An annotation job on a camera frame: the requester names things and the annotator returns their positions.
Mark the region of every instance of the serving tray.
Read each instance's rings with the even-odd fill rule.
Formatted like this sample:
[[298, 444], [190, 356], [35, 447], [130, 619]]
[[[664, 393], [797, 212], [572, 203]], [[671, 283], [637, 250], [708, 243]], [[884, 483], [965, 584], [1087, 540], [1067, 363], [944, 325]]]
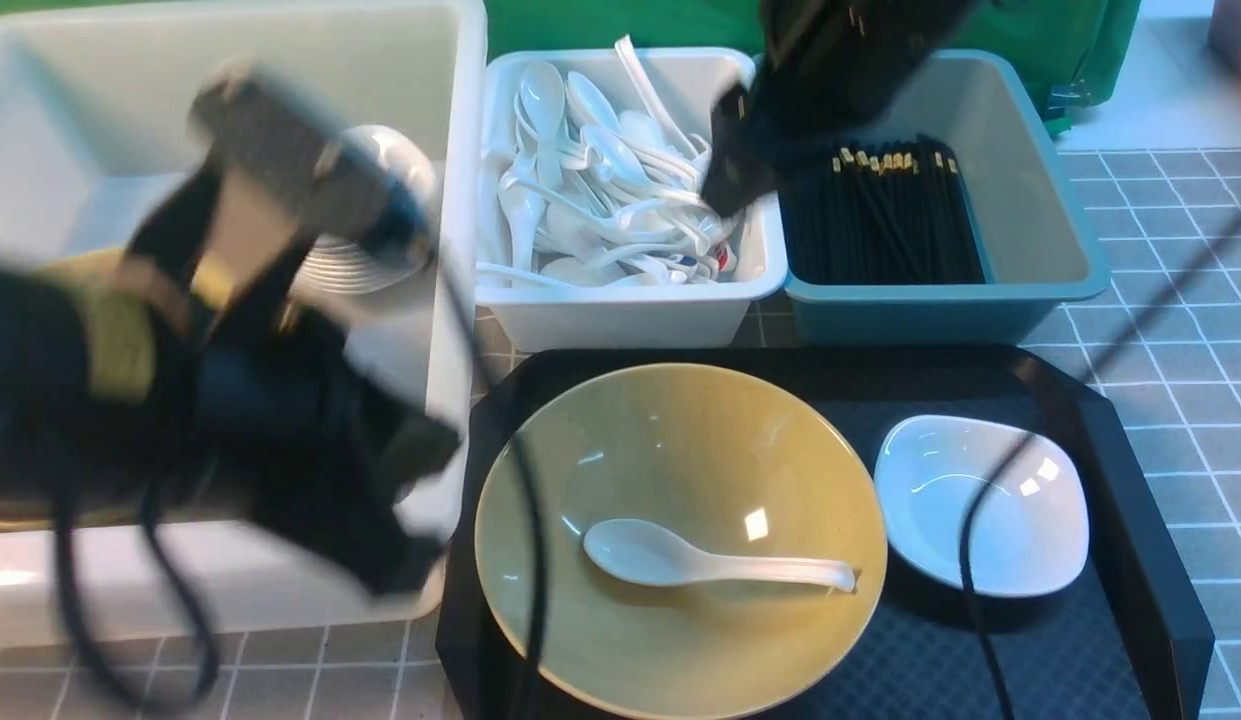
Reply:
[[[653, 362], [719, 365], [788, 389], [827, 416], [870, 470], [886, 433], [912, 415], [963, 415], [1054, 439], [1082, 477], [1091, 555], [1077, 582], [1049, 606], [1030, 614], [992, 607], [1021, 619], [1000, 626], [994, 638], [1018, 718], [1199, 715], [1214, 633], [1118, 415], [1108, 400], [1037, 356], [989, 346], [552, 351], [530, 358], [474, 407], [472, 418], [464, 511], [452, 539], [437, 637], [467, 719], [504, 719], [521, 670], [520, 655], [483, 600], [474, 562], [478, 497], [509, 439], [489, 421], [493, 411], [508, 402], [520, 425], [576, 384]], [[1064, 411], [1044, 416], [1044, 406]], [[975, 633], [943, 612], [920, 612], [952, 605], [952, 593], [916, 582], [892, 556], [882, 601], [856, 648], [809, 691], [758, 718], [999, 718]], [[542, 680], [537, 718], [616, 715]]]

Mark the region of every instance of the table surface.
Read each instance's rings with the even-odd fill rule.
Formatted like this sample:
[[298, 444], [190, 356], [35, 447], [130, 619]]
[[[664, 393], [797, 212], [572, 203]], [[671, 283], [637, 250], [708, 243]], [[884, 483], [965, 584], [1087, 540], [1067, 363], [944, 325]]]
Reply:
[[[1132, 307], [1149, 300], [1204, 238], [1241, 211], [1241, 150], [1086, 151], [1064, 156], [1113, 266], [1113, 287], [1050, 315], [1024, 346], [1086, 369]], [[501, 370], [515, 353], [488, 313], [478, 328]], [[788, 302], [755, 305], [740, 346], [797, 345]], [[1147, 482], [1219, 643], [1205, 718], [1241, 719], [1241, 246], [1095, 384], [1118, 407]], [[197, 720], [452, 720], [433, 650], [436, 614], [223, 636], [226, 665]], [[177, 691], [192, 678], [185, 638], [114, 643], [137, 679]], [[130, 718], [102, 705], [65, 648], [0, 650], [0, 719]]]

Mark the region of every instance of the robotic arm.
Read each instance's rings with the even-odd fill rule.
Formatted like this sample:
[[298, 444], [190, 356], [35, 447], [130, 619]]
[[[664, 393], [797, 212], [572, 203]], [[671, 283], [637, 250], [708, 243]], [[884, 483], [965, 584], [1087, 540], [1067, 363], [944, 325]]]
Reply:
[[805, 148], [879, 118], [977, 0], [761, 0], [753, 87], [714, 109], [701, 197], [731, 217], [813, 163]]

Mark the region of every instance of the black chopsticks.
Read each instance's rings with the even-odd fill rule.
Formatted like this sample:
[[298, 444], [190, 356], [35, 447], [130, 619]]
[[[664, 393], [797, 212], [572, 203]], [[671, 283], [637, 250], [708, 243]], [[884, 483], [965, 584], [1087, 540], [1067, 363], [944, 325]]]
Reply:
[[836, 143], [781, 192], [794, 276], [812, 284], [980, 284], [985, 269], [962, 169], [931, 137]]

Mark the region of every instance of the white dish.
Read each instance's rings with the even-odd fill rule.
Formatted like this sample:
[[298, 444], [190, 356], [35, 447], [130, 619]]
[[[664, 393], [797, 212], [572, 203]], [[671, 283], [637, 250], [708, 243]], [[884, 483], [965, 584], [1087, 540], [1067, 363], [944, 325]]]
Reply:
[[[886, 538], [915, 569], [962, 588], [958, 536], [968, 503], [1023, 430], [918, 415], [891, 430], [872, 469]], [[977, 593], [1026, 598], [1069, 587], [1087, 561], [1086, 497], [1064, 448], [1035, 436], [987, 497], [972, 529]]]

